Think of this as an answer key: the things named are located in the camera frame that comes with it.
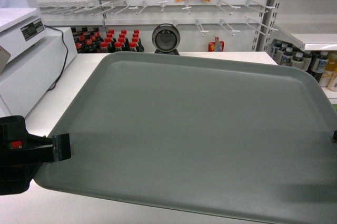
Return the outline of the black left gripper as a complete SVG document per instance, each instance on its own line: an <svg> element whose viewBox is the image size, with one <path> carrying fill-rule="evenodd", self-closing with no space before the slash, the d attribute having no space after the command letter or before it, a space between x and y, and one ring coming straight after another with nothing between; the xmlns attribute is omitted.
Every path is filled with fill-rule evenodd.
<svg viewBox="0 0 337 224"><path fill-rule="evenodd" d="M1 195L27 191L41 164L52 160L52 152L59 162L70 159L72 151L68 133L52 139L37 136L28 132L23 116L1 117Z"/></svg>

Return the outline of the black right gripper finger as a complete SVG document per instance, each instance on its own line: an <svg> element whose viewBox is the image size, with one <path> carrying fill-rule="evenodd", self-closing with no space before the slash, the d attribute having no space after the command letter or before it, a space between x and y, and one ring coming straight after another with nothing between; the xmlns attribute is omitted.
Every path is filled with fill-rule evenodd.
<svg viewBox="0 0 337 224"><path fill-rule="evenodd" d="M333 133L332 141L334 143L337 143L337 130L335 130L334 133Z"/></svg>

